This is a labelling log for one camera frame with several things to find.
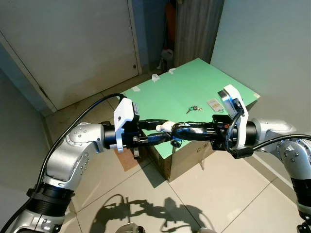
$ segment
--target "white floor tile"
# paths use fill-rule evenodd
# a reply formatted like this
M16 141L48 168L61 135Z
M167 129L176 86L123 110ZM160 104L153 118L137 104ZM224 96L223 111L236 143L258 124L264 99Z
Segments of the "white floor tile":
M221 232L268 183L245 160L217 151L204 170L196 165L170 185L185 204L202 209L206 226Z
M102 97L102 94L98 93L46 117L45 121L52 141L54 142L87 107ZM113 117L113 109L107 101L104 101L91 110L82 121L97 124L111 117Z
M81 233L78 219L75 214L69 213L59 233Z
M296 205L270 184L224 233L293 233L302 222Z
M113 233L129 221L143 226L147 233L161 230L191 233L190 225L193 230L198 230L197 223L153 163L80 211L77 216L83 233Z
M125 172L113 150L96 154L89 162L72 198L75 211L80 211L150 162L151 160L146 158Z

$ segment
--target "gray curtain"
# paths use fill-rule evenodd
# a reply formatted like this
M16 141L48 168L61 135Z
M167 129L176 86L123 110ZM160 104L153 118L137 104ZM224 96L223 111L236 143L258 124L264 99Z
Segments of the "gray curtain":
M209 63L224 0L183 0L178 2L175 67L198 57Z

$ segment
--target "white wall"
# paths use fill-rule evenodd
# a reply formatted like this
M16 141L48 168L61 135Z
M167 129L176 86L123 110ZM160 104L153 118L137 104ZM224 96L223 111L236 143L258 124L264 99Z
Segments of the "white wall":
M27 200L48 147L41 116L0 70L0 228Z
M226 0L211 64L261 95L251 117L311 132L310 0Z

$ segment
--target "green board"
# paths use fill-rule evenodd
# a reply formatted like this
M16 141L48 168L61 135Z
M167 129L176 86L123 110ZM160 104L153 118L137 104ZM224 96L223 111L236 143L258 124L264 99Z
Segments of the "green board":
M136 86L139 91L134 88L123 93L138 104L140 120L209 122L212 115L219 113L214 112L207 101L215 98L222 104L217 93L229 84L238 89L246 106L257 100L258 96L248 87L199 58L177 67L173 74L167 72L159 77L160 80L156 82L148 80ZM186 114L187 109L193 105L203 108L203 111L190 111ZM183 141L181 148L188 143L189 141ZM172 154L170 142L162 143L155 148L163 159Z

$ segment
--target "door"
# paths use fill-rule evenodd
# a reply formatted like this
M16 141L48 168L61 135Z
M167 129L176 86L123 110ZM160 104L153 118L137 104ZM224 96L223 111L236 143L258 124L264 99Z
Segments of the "door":
M0 30L57 109L138 75L127 0L2 0Z

